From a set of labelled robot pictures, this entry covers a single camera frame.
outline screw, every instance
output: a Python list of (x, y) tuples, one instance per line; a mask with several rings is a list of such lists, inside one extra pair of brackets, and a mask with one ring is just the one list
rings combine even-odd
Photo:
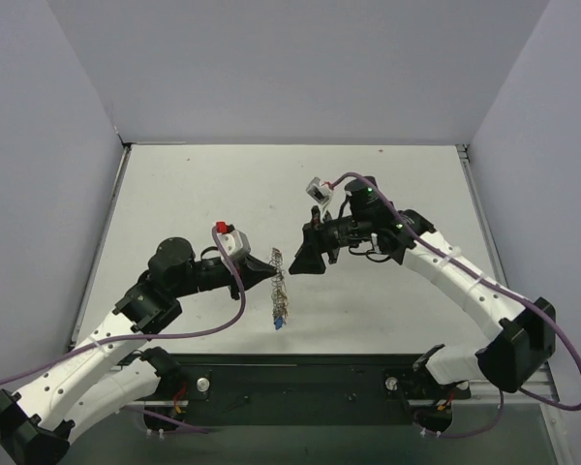
[(398, 380), (393, 376), (390, 376), (385, 380), (385, 387), (387, 390), (396, 390), (398, 388)]
[(207, 392), (209, 390), (210, 386), (211, 386), (211, 382), (209, 380), (207, 380), (206, 378), (199, 378), (196, 381), (196, 388), (200, 392)]

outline gray floor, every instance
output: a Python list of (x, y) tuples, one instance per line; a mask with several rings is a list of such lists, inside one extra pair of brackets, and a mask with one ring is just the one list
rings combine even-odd
[[(422, 439), (413, 426), (232, 427), (209, 435), (146, 439), (141, 419), (121, 413), (85, 433), (61, 462), (83, 464), (449, 464), (557, 463), (540, 409), (510, 404), (491, 432), (466, 440)], [(456, 407), (452, 432), (489, 422), (492, 405)]]

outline blue object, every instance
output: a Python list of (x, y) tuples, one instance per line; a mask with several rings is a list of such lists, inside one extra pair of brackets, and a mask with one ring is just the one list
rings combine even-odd
[(282, 317), (278, 317), (273, 321), (273, 325), (275, 326), (275, 330), (277, 331), (284, 325), (284, 319)]

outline purple cable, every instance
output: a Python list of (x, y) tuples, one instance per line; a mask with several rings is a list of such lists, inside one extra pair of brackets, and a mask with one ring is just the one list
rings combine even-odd
[[(352, 172), (352, 171), (347, 172), (347, 173), (343, 174), (342, 176), (340, 176), (335, 182), (333, 182), (331, 184), (331, 188), (332, 189), (335, 188), (343, 180), (345, 180), (348, 177), (354, 177), (355, 179), (358, 179), (361, 182), (363, 182), (366, 186), (372, 188), (373, 191), (375, 192), (375, 194), (377, 194), (377, 196), (379, 197), (379, 199), (381, 199), (381, 201), (387, 207), (387, 209), (389, 211), (391, 211), (392, 215), (394, 215), (394, 218), (396, 218), (396, 220), (400, 224), (402, 224), (404, 226), (405, 231), (413, 238), (413, 240), (415, 240), (415, 242), (418, 242), (419, 244), (423, 245), (424, 247), (426, 247), (428, 250), (430, 250), (434, 254), (438, 255), (439, 257), (445, 258), (447, 256), (447, 253), (442, 252), (437, 247), (434, 247), (432, 244), (429, 244), (424, 239), (422, 239), (419, 235), (417, 235), (415, 233), (415, 231), (412, 230), (411, 227), (407, 224), (407, 222), (405, 221), (405, 219), (403, 218), (403, 216), (398, 212), (398, 210), (396, 209), (396, 206), (391, 201), (389, 201), (389, 199), (379, 190), (379, 188), (377, 186), (375, 186), (372, 182), (370, 182), (368, 179), (366, 179), (361, 174), (357, 174), (356, 172)], [(464, 264), (460, 263), (456, 259), (451, 259), (449, 262), (451, 264), (455, 264), (456, 266), (458, 266), (460, 269), (462, 269), (467, 274), (469, 274), (471, 277), (473, 277), (473, 279), (479, 279), (479, 275), (478, 274), (476, 274), (472, 269), (468, 268), (467, 266), (465, 266)], [(548, 317), (542, 310), (540, 310), (537, 306), (535, 306), (533, 303), (531, 303), (530, 301), (528, 301), (526, 298), (520, 297), (519, 295), (511, 292), (508, 289), (505, 289), (505, 288), (503, 288), (503, 287), (501, 287), (499, 285), (494, 285), (494, 284), (486, 281), (485, 279), (481, 279), (479, 282), (484, 287), (486, 287), (486, 288), (488, 288), (490, 290), (493, 290), (496, 293), (500, 293), (502, 295), (505, 295), (505, 296), (511, 298), (512, 300), (515, 300), (515, 301), (519, 302), (521, 305), (523, 305), (525, 308), (528, 308), (531, 311), (533, 311), (545, 323), (547, 323), (549, 325), (549, 327), (551, 327), (551, 329), (553, 329), (555, 331), (555, 333), (558, 335), (558, 337), (560, 338), (560, 340), (566, 346), (566, 349), (568, 350), (568, 352), (572, 356), (572, 359), (574, 360), (574, 363), (577, 365), (577, 368), (579, 370), (579, 374), (581, 375), (581, 356), (579, 355), (579, 353), (577, 352), (577, 350), (574, 348), (574, 345), (566, 337), (566, 335), (564, 334), (564, 332), (562, 331), (562, 329), (553, 320), (551, 320), (550, 317)], [(576, 405), (566, 405), (566, 404), (562, 404), (560, 402), (557, 402), (557, 401), (554, 401), (554, 400), (551, 400), (551, 399), (547, 399), (545, 397), (542, 397), (541, 395), (538, 395), (538, 394), (536, 394), (534, 392), (529, 392), (528, 390), (523, 389), (522, 387), (519, 390), (521, 392), (523, 392), (524, 394), (529, 395), (531, 398), (533, 398), (533, 399), (535, 399), (535, 400), (537, 400), (539, 402), (543, 402), (543, 403), (545, 403), (547, 405), (550, 405), (552, 407), (556, 407), (556, 408), (558, 408), (560, 410), (567, 410), (567, 411), (570, 411), (570, 412), (577, 412), (577, 411), (580, 411), (581, 410), (581, 402), (579, 402)]]
[[(231, 327), (236, 322), (238, 322), (241, 319), (241, 317), (243, 316), (243, 314), (245, 313), (245, 304), (246, 304), (245, 287), (243, 286), (243, 281), (241, 281), (241, 277), (239, 276), (239, 272), (236, 270), (236, 267), (234, 266), (234, 264), (232, 263), (232, 260), (229, 257), (229, 254), (227, 254), (226, 250), (224, 249), (224, 246), (220, 242), (220, 239), (217, 236), (217, 230), (215, 227), (213, 227), (213, 229), (211, 230), (211, 235), (213, 236), (213, 242), (215, 242), (215, 246), (220, 251), (220, 255), (222, 256), (224, 261), (229, 265), (230, 274), (234, 278), (234, 281), (236, 282), (237, 288), (239, 289), (239, 296), (241, 298), (241, 304), (239, 306), (239, 311), (237, 312), (237, 314), (234, 317), (232, 317), (231, 320), (224, 323), (223, 325), (219, 325), (219, 326), (213, 327), (211, 329), (205, 329), (203, 331), (185, 332), (185, 333), (181, 333), (181, 334), (124, 334), (121, 336), (112, 336), (112, 337), (108, 337), (106, 339), (100, 339), (99, 341), (97, 341), (97, 343), (98, 344), (109, 344), (110, 342), (116, 342), (116, 341), (151, 340), (151, 339), (191, 339), (194, 337), (202, 337), (202, 336), (208, 336), (211, 334), (215, 334), (217, 332), (223, 331), (224, 329)], [(24, 372), (19, 373), (17, 375), (3, 378), (2, 380), (0, 380), (0, 386), (5, 385), (6, 383), (11, 383), (13, 381), (20, 380), (22, 378), (26, 378), (27, 376), (34, 375), (35, 373), (39, 373), (40, 371), (47, 370), (48, 368), (52, 367), (56, 363), (60, 363), (61, 361), (65, 361), (71, 357), (78, 356), (79, 354), (83, 354), (84, 352), (89, 351), (91, 349), (94, 349), (95, 347), (97, 347), (96, 344), (88, 344), (86, 346), (82, 346), (82, 347), (79, 347), (77, 349), (73, 349), (72, 351), (64, 354), (63, 356), (60, 356), (59, 358), (57, 358), (49, 363), (45, 363), (43, 365), (40, 365), (36, 368), (32, 368), (30, 370), (24, 371)], [(150, 414), (152, 417), (157, 416), (157, 418), (161, 418), (161, 419), (168, 421), (170, 423), (176, 421), (175, 419), (172, 419), (170, 417), (164, 417), (163, 415), (159, 415), (159, 414), (152, 415), (153, 414), (152, 412), (151, 413), (149, 413), (148, 411), (146, 411), (146, 412), (147, 412), (147, 415)], [(186, 426), (186, 427), (189, 426), (185, 423), (181, 423), (181, 425)]]
[[(201, 434), (208, 434), (209, 433), (208, 429), (198, 428), (197, 426), (192, 426), (191, 424), (187, 424), (187, 423), (184, 423), (184, 422), (179, 421), (177, 419), (166, 417), (165, 415), (157, 414), (155, 412), (151, 412), (150, 410), (141, 409), (140, 407), (134, 407), (131, 405), (127, 405), (127, 406), (123, 407), (123, 410), (129, 410), (131, 412), (136, 412), (137, 414), (148, 415), (154, 419), (162, 419), (163, 421), (167, 421), (168, 423), (172, 423), (172, 424), (179, 426), (181, 428), (185, 428), (186, 430), (189, 430), (190, 432), (201, 433)], [(168, 431), (167, 433), (178, 433), (178, 432), (179, 431)]]
[(421, 413), (421, 410), (418, 410), (417, 412), (415, 412), (413, 414), (413, 419), (415, 420), (415, 424), (417, 424), (417, 426), (419, 426), (420, 428), (423, 428), (423, 430), (426, 431), (428, 434), (430, 434), (431, 436), (435, 436), (438, 439), (467, 439), (467, 438), (471, 438), (472, 436), (477, 436), (478, 434), (482, 434), (482, 433), (486, 433), (487, 431), (490, 431), (495, 426), (497, 426), (497, 423), (500, 422), (500, 419), (502, 419), (502, 415), (504, 414), (504, 392), (501, 389), (500, 389), (500, 405), (498, 406), (498, 409), (499, 409), (499, 411), (497, 412), (497, 415), (495, 416), (493, 421), (491, 421), (490, 423), (488, 423), (485, 426), (482, 426), (481, 428), (474, 429), (474, 430), (468, 431), (466, 433), (438, 434), (435, 431), (431, 431), (430, 429), (424, 428), (422, 425), (417, 423), (417, 414)]

